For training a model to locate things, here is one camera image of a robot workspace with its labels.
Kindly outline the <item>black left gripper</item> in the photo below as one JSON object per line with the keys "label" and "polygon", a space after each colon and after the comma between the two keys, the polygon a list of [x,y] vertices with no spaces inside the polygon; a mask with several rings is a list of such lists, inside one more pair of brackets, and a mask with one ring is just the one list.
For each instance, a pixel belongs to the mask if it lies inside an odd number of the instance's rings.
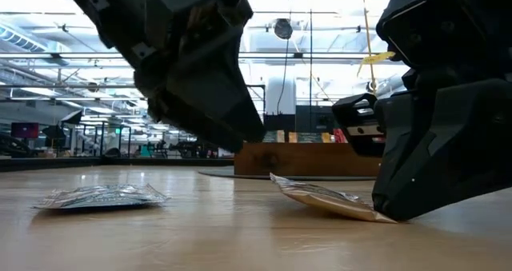
{"label": "black left gripper", "polygon": [[107,48],[136,70],[168,73],[148,114],[237,153],[266,129],[239,67],[248,0],[72,0]]}

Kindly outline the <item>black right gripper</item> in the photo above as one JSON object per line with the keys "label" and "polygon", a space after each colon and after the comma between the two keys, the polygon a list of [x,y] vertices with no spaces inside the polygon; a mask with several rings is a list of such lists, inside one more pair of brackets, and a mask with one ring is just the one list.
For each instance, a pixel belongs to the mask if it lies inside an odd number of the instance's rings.
{"label": "black right gripper", "polygon": [[512,157],[512,0],[390,0],[376,31],[407,71],[334,105],[358,155]]}

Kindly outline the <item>apple cinnamon tea packet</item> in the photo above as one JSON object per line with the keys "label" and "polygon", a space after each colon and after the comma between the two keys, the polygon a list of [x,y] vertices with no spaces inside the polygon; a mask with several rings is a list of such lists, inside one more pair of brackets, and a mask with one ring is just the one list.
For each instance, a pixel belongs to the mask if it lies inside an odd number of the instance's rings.
{"label": "apple cinnamon tea packet", "polygon": [[285,196],[305,205],[361,221],[397,223],[386,215],[375,211],[358,196],[279,177],[273,173],[270,174],[270,180]]}
{"label": "apple cinnamon tea packet", "polygon": [[264,143],[285,143],[286,133],[284,130],[271,130],[268,131],[263,138]]}
{"label": "apple cinnamon tea packet", "polygon": [[92,185],[55,189],[34,205],[35,209],[65,210],[158,205],[170,199],[150,184]]}

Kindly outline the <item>black computer case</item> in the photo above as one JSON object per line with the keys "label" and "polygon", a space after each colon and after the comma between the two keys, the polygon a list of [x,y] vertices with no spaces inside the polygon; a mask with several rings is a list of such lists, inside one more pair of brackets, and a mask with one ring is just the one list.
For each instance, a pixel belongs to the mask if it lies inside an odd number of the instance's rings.
{"label": "black computer case", "polygon": [[295,129],[299,133],[329,133],[338,128],[330,106],[296,106]]}

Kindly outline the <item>wooden three-compartment tray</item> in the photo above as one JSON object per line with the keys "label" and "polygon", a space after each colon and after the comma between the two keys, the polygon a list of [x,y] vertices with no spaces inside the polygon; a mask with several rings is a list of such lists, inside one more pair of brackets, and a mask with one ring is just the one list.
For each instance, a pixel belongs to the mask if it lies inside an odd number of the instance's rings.
{"label": "wooden three-compartment tray", "polygon": [[347,143],[246,143],[234,156],[237,175],[376,177],[381,159],[357,155]]}

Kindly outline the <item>black computer monitor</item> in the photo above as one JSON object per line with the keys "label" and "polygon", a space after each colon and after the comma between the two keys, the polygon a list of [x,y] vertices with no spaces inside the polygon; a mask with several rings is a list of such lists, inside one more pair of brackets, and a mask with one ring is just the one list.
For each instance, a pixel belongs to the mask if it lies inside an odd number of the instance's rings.
{"label": "black computer monitor", "polygon": [[39,124],[37,122],[12,122],[10,136],[16,138],[38,138]]}

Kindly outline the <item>black background rig frame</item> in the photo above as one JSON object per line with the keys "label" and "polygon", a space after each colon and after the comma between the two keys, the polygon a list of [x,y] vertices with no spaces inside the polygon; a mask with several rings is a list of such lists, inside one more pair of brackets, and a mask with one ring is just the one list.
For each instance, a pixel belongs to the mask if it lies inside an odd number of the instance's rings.
{"label": "black background rig frame", "polygon": [[266,86],[265,85],[247,85],[246,86],[251,100],[259,115],[266,112]]}

